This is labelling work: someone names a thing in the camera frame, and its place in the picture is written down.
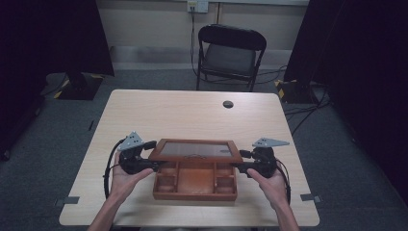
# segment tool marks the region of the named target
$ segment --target forearm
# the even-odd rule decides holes
[[[110,196],[102,205],[102,208],[96,215],[92,224],[88,228],[89,231],[93,230],[110,230],[112,223],[114,222],[115,215],[122,202],[116,198]]]
[[[276,206],[275,212],[278,216],[279,228],[281,231],[299,230],[299,226],[297,225],[297,221],[289,204]]]

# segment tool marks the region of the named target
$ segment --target wooden box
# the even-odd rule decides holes
[[[231,163],[242,157],[232,141],[162,139],[149,156],[167,161],[156,173],[155,199],[234,201],[237,178]]]

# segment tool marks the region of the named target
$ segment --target table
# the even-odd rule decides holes
[[[230,100],[234,107],[222,103]],[[77,204],[65,204],[62,225],[89,225],[102,206],[103,178],[114,145],[137,131],[144,141],[163,138],[232,140],[238,149],[252,150],[260,137],[288,141],[274,147],[275,156],[288,168],[292,207],[300,226],[319,224],[314,201],[302,201],[310,193],[302,165],[277,95],[251,92],[178,90],[114,90],[103,112],[84,162],[69,196]],[[143,151],[147,158],[151,150]],[[119,226],[215,227],[277,226],[277,218],[258,184],[238,174],[235,202],[155,200],[154,174],[138,182],[116,214]]]

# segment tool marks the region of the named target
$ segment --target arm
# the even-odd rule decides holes
[[[115,154],[115,167],[113,173],[113,180],[111,185],[111,194],[108,199],[103,203],[102,208],[96,215],[92,224],[88,228],[89,231],[92,230],[109,230],[117,210],[120,205],[126,200],[130,195],[133,188],[141,180],[153,172],[153,169],[145,169],[138,174],[129,175],[127,174],[121,166],[118,166],[119,153]]]
[[[275,210],[278,217],[279,228],[282,231],[298,231],[296,219],[293,215],[291,206],[289,206],[285,182],[280,171],[275,170],[272,177],[269,179],[263,177],[254,169],[249,169],[248,174],[259,184],[259,187],[264,192],[272,209]]]

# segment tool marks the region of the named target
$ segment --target chair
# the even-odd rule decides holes
[[[198,32],[200,45],[196,90],[200,73],[248,82],[253,91],[267,41],[256,31],[220,24],[204,26]]]

